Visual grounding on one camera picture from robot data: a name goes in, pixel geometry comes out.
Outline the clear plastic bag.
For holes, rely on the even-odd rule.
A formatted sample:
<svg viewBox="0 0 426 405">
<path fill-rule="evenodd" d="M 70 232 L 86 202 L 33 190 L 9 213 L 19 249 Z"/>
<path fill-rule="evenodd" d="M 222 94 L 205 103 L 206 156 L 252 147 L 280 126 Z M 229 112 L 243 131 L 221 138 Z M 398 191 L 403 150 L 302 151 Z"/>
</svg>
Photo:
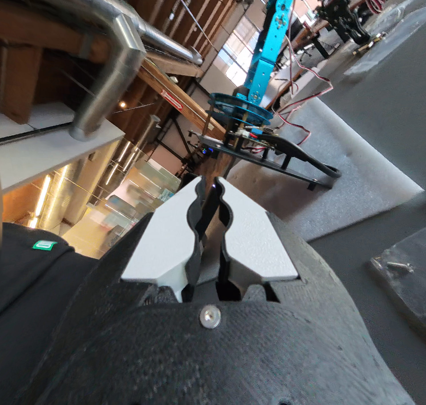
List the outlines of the clear plastic bag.
<svg viewBox="0 0 426 405">
<path fill-rule="evenodd" d="M 425 25 L 425 2 L 422 5 L 407 5 L 395 8 L 392 16 L 382 23 L 379 30 L 385 32 L 382 40 L 367 51 L 359 61 L 344 72 L 345 77 L 360 78 L 381 65 L 406 40 Z"/>
</svg>

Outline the red white warning sign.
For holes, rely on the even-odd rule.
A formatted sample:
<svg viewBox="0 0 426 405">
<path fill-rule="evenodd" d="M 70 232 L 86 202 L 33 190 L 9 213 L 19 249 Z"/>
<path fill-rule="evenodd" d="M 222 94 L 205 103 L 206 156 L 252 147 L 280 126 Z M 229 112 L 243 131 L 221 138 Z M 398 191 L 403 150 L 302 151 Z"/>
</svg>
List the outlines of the red white warning sign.
<svg viewBox="0 0 426 405">
<path fill-rule="evenodd" d="M 182 112 L 182 103 L 173 95 L 171 95 L 166 89 L 162 89 L 160 93 L 161 97 L 165 99 L 170 105 L 172 105 L 178 112 Z"/>
</svg>

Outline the blue toy robot arm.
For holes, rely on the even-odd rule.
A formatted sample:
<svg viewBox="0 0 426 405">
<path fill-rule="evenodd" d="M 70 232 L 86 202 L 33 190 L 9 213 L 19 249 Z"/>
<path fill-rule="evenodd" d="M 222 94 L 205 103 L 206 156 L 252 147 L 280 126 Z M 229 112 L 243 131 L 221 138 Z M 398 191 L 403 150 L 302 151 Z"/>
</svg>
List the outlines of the blue toy robot arm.
<svg viewBox="0 0 426 405">
<path fill-rule="evenodd" d="M 351 0 L 319 1 L 321 4 L 316 9 L 318 16 L 325 20 L 342 40 L 351 39 L 361 46 L 374 43 L 375 40 L 362 27 L 357 9 L 352 9 Z M 372 14 L 380 14 L 386 0 L 364 0 L 364 2 Z M 232 157 L 226 173 L 229 173 L 237 159 L 241 159 L 302 180 L 308 184 L 308 190 L 314 190 L 316 186 L 331 189 L 331 185 L 305 177 L 288 168 L 292 159 L 298 159 L 310 164 L 330 179 L 336 180 L 342 175 L 337 168 L 321 163 L 305 152 L 300 147 L 302 142 L 295 144 L 280 137 L 276 132 L 278 128 L 274 130 L 269 128 L 274 114 L 259 106 L 285 39 L 289 49 L 289 67 L 292 67 L 292 60 L 294 60 L 302 71 L 311 72 L 328 85 L 322 92 L 290 104 L 288 106 L 290 110 L 285 109 L 285 112 L 292 114 L 302 103 L 333 89 L 327 78 L 304 67 L 294 54 L 290 40 L 294 4 L 295 0 L 268 0 L 263 30 L 254 48 L 244 84 L 237 87 L 231 95 L 210 94 L 207 123 L 209 124 L 211 116 L 220 122 L 225 127 L 223 139 L 217 140 L 207 136 L 207 127 L 201 134 L 189 131 L 189 136 L 197 136 L 199 144 L 196 150 L 203 153 L 204 158 L 217 158 L 220 153 Z"/>
</svg>

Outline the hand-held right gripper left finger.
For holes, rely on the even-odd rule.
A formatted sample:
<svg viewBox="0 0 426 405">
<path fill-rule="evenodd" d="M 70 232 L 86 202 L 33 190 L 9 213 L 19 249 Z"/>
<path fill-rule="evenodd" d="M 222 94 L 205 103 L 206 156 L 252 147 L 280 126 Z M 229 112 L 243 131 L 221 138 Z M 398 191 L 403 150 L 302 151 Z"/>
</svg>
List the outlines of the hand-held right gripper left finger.
<svg viewBox="0 0 426 405">
<path fill-rule="evenodd" d="M 200 234 L 206 181 L 197 176 L 152 214 L 120 280 L 169 287 L 190 301 L 200 275 Z"/>
</svg>

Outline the large silver air duct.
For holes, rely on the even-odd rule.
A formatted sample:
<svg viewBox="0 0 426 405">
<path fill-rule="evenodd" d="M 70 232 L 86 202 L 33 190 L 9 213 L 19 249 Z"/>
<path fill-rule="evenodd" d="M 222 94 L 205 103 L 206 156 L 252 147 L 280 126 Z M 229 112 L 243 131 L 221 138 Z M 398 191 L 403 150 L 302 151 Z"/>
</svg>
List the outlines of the large silver air duct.
<svg viewBox="0 0 426 405">
<path fill-rule="evenodd" d="M 88 141 L 133 82 L 146 57 L 143 39 L 197 65 L 200 53 L 187 49 L 154 28 L 124 0 L 80 0 L 75 4 L 82 15 L 103 25 L 109 34 L 111 53 L 93 82 L 92 92 L 76 110 L 69 134 L 78 141 Z"/>
</svg>

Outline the white overhead ledge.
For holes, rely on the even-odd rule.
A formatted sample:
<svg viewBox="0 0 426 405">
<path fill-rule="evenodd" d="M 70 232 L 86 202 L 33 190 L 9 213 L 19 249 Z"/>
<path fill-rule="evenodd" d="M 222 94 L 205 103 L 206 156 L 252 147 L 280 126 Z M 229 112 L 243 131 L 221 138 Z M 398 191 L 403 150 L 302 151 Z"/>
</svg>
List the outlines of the white overhead ledge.
<svg viewBox="0 0 426 405">
<path fill-rule="evenodd" d="M 73 116 L 74 111 L 59 102 L 35 105 L 28 123 L 23 125 L 17 124 L 1 113 L 1 139 L 38 128 L 64 125 L 71 122 Z M 2 144 L 0 147 L 2 192 L 6 194 L 55 168 L 63 167 L 104 145 L 114 143 L 123 136 L 123 131 L 104 120 L 97 134 L 87 142 L 72 138 L 68 127 L 65 127 L 63 130 Z"/>
</svg>

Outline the black electric screwdriver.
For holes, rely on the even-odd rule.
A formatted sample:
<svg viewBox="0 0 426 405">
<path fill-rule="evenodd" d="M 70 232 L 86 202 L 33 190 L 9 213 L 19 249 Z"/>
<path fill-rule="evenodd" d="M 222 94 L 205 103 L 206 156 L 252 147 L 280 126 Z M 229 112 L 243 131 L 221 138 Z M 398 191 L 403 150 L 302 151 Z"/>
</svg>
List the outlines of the black electric screwdriver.
<svg viewBox="0 0 426 405">
<path fill-rule="evenodd" d="M 200 275 L 195 286 L 194 301 L 219 303 L 239 298 L 235 286 L 228 278 L 228 264 L 222 256 L 222 237 L 227 226 L 221 221 L 221 195 L 223 192 L 219 178 L 216 177 L 202 207 L 201 220 L 197 224 L 201 234 Z"/>
</svg>

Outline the person's black shirt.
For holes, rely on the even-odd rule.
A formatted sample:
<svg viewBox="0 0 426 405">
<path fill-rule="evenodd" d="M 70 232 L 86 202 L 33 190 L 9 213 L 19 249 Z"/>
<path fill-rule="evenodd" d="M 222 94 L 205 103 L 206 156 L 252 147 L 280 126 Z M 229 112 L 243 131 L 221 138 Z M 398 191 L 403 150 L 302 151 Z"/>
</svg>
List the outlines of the person's black shirt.
<svg viewBox="0 0 426 405">
<path fill-rule="evenodd" d="M 88 343 L 136 303 L 144 286 L 121 280 L 149 219 L 100 259 L 63 238 L 3 225 L 1 246 L 1 404 L 51 404 L 67 369 Z"/>
</svg>

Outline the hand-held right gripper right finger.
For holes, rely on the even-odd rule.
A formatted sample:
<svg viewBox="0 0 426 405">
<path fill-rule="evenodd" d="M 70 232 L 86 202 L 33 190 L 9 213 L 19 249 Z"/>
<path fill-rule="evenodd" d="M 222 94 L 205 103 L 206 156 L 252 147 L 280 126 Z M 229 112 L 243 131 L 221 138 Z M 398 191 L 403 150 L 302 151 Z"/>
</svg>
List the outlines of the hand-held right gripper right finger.
<svg viewBox="0 0 426 405">
<path fill-rule="evenodd" d="M 267 211 L 222 177 L 216 178 L 219 220 L 225 227 L 221 254 L 233 284 L 293 281 L 299 273 Z"/>
</svg>

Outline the small silver air duct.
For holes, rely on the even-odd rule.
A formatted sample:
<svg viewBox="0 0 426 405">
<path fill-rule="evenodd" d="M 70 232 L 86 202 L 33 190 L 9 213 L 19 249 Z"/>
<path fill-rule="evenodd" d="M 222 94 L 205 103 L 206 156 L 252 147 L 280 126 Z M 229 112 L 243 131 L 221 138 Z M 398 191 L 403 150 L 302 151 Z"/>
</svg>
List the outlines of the small silver air duct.
<svg viewBox="0 0 426 405">
<path fill-rule="evenodd" d="M 156 133 L 156 129 L 161 128 L 159 126 L 159 123 L 160 123 L 159 117 L 154 114 L 151 114 L 147 124 L 144 126 L 142 130 L 141 137 L 136 144 L 136 147 L 138 149 L 143 150 L 143 148 L 152 141 L 152 138 L 154 137 Z"/>
</svg>

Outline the dark grey tray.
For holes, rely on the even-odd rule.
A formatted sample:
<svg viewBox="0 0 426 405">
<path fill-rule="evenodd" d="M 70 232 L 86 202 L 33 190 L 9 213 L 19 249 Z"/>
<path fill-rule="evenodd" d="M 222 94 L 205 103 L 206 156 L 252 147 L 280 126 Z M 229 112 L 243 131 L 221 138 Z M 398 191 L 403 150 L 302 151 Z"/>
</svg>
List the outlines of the dark grey tray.
<svg viewBox="0 0 426 405">
<path fill-rule="evenodd" d="M 413 273 L 389 270 L 387 262 L 409 263 Z M 367 264 L 370 274 L 387 293 L 410 328 L 426 338 L 426 229 L 402 239 Z"/>
</svg>

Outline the white foam sheet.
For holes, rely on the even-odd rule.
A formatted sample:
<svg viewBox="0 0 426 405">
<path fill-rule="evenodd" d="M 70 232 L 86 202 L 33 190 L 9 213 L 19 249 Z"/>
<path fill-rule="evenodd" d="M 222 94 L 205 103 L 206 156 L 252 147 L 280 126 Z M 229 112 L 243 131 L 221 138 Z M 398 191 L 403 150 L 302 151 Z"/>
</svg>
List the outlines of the white foam sheet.
<svg viewBox="0 0 426 405">
<path fill-rule="evenodd" d="M 341 172 L 334 180 L 310 164 L 292 159 L 289 169 L 331 185 L 308 184 L 269 168 L 241 161 L 228 181 L 309 241 L 401 205 L 423 188 L 349 127 L 325 103 L 306 102 L 290 122 L 311 131 L 302 149 Z"/>
</svg>

